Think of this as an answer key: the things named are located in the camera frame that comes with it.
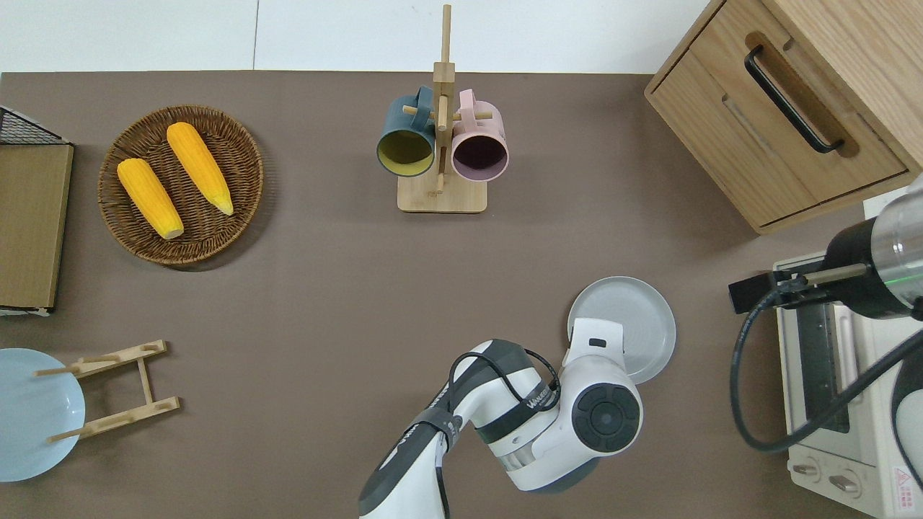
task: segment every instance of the oven knob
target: oven knob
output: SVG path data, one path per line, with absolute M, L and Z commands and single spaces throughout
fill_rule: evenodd
M 817 460 L 810 456 L 800 463 L 796 463 L 795 460 L 788 460 L 788 471 L 805 476 L 814 483 L 821 480 L 821 468 Z
M 811 465 L 792 465 L 792 472 L 805 476 L 817 476 L 817 468 Z
M 856 473 L 851 470 L 845 470 L 842 475 L 830 476 L 830 482 L 853 498 L 862 495 L 862 487 L 859 486 L 859 478 Z

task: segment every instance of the warning label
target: warning label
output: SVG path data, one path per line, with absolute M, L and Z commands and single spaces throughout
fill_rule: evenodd
M 910 476 L 910 471 L 905 466 L 894 468 L 894 487 L 896 488 L 897 510 L 900 512 L 913 512 L 917 509 L 914 504 L 915 482 Z

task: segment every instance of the pink mug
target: pink mug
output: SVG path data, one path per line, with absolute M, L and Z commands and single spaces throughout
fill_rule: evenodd
M 493 104 L 477 101 L 471 89 L 459 92 L 459 98 L 461 121 L 452 127 L 452 167 L 474 182 L 493 180 L 509 165 L 503 118 Z M 475 119 L 476 112 L 490 112 L 492 116 Z

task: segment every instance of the mug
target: mug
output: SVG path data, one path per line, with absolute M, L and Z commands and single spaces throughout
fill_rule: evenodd
M 406 114 L 404 105 L 416 108 Z M 378 161 L 397 176 L 426 173 L 436 157 L 436 126 L 429 113 L 433 110 L 433 89 L 420 87 L 413 95 L 395 99 L 385 116 L 385 128 L 378 139 Z
M 491 103 L 477 101 L 471 89 L 459 92 L 461 121 L 452 128 L 452 167 L 464 178 L 487 182 L 509 165 L 503 118 Z M 475 112 L 490 112 L 490 119 L 475 119 Z

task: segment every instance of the oven door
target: oven door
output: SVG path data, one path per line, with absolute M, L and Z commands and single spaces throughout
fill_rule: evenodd
M 857 341 L 854 320 L 842 304 L 794 310 L 778 309 L 780 351 L 788 432 L 826 409 L 830 401 L 867 368 L 864 344 Z M 866 390 L 846 409 L 800 444 L 876 466 L 872 401 Z

